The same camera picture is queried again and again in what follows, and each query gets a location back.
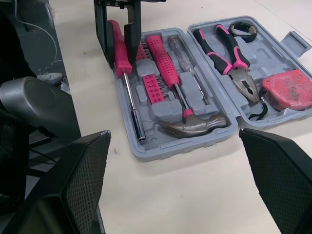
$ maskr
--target open tool case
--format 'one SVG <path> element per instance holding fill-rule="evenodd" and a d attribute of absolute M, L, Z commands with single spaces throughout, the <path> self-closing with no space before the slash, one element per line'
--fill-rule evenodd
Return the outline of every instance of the open tool case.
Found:
<path fill-rule="evenodd" d="M 141 42 L 146 42 L 149 36 L 158 35 L 162 38 L 166 51 L 171 57 L 181 80 L 181 90 L 194 114 L 201 119 L 208 119 L 214 114 L 222 114 L 227 119 L 227 127 L 214 129 L 204 136 L 192 138 L 175 138 L 158 130 L 159 120 L 182 122 L 182 109 L 179 101 L 168 89 L 165 101 L 151 105 L 142 78 L 154 74 L 160 77 L 154 61 L 139 60 L 133 66 L 129 76 L 131 90 L 136 107 L 139 109 L 144 131 L 145 141 L 137 141 L 132 118 L 129 112 L 129 101 L 122 79 L 116 76 L 116 86 L 121 106 L 121 112 L 126 127 L 130 146 L 134 155 L 141 161 L 164 159 L 178 153 L 190 152 L 199 147 L 212 146 L 224 141 L 237 132 L 238 127 L 251 129 L 266 129 L 292 119 L 304 119 L 312 116 L 312 108 L 304 111 L 285 109 L 278 111 L 267 101 L 268 113 L 262 120 L 248 120 L 251 114 L 262 112 L 263 105 L 258 103 L 250 106 L 246 98 L 239 93 L 228 75 L 221 75 L 215 68 L 213 61 L 203 52 L 193 36 L 196 29 L 201 29 L 211 48 L 229 58 L 228 51 L 215 34 L 217 24 L 229 28 L 230 24 L 243 21 L 255 26 L 258 35 L 254 41 L 246 43 L 242 38 L 235 37 L 240 50 L 250 62 L 249 74 L 256 82 L 258 90 L 264 78 L 294 69 L 301 70 L 309 79 L 312 75 L 298 62 L 298 58 L 308 51 L 311 46 L 296 32 L 290 32 L 281 42 L 278 42 L 261 24 L 251 17 L 238 17 L 194 24 L 185 34 L 177 28 L 163 29 L 142 33 Z M 176 36 L 183 46 L 190 62 L 194 66 L 196 76 L 209 104 L 205 105 L 203 97 L 190 73 L 183 72 L 176 55 L 168 43 L 170 36 Z"/>

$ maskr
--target pliers jaw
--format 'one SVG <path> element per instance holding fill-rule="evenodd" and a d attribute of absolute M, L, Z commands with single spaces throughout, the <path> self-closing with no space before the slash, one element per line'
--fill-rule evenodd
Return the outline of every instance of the pliers jaw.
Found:
<path fill-rule="evenodd" d="M 231 70 L 229 75 L 236 88 L 245 96 L 250 105 L 256 105 L 260 101 L 257 86 L 247 71 L 243 69 Z"/>
<path fill-rule="evenodd" d="M 166 0 L 142 1 L 158 2 Z M 109 66 L 113 69 L 115 60 L 113 26 L 107 21 L 107 6 L 127 8 L 128 10 L 128 24 L 124 26 L 124 33 L 128 60 L 133 65 L 141 40 L 141 0 L 94 0 L 97 38 Z"/>

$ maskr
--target chrome hammer head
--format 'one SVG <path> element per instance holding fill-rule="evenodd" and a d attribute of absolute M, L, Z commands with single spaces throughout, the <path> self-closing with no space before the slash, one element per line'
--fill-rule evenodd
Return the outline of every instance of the chrome hammer head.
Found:
<path fill-rule="evenodd" d="M 177 138 L 198 137 L 211 132 L 216 128 L 227 126 L 223 115 L 213 115 L 209 119 L 200 119 L 196 115 L 189 115 L 184 119 L 184 124 L 159 122 L 159 131 Z"/>

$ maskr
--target claw hammer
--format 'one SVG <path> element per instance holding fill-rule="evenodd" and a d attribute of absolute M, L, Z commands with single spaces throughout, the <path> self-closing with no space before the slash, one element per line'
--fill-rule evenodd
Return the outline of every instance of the claw hammer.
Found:
<path fill-rule="evenodd" d="M 160 121 L 159 130 L 177 138 L 185 138 L 205 135 L 215 128 L 226 127 L 227 122 L 223 115 L 214 115 L 207 120 L 202 120 L 194 115 L 180 90 L 178 73 L 165 50 L 160 36 L 150 36 L 146 39 L 146 43 L 152 52 L 162 79 L 166 85 L 172 89 L 175 97 L 180 101 L 183 110 L 184 124 Z"/>

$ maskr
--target white table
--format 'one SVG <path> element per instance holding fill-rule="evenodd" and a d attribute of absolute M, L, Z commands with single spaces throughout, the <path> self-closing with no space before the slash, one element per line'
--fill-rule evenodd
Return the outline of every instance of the white table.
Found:
<path fill-rule="evenodd" d="M 131 153 L 111 70 L 95 32 L 93 0 L 50 0 L 83 135 L 111 130 L 99 206 L 108 234 L 277 234 L 254 184 L 238 134 L 166 160 L 138 162 Z M 312 43 L 311 0 L 167 0 L 142 4 L 142 31 L 235 16 L 255 17 L 278 40 L 297 32 Z M 127 22 L 126 11 L 109 10 Z M 300 58 L 312 71 L 312 50 Z M 270 132 L 312 155 L 312 118 Z"/>

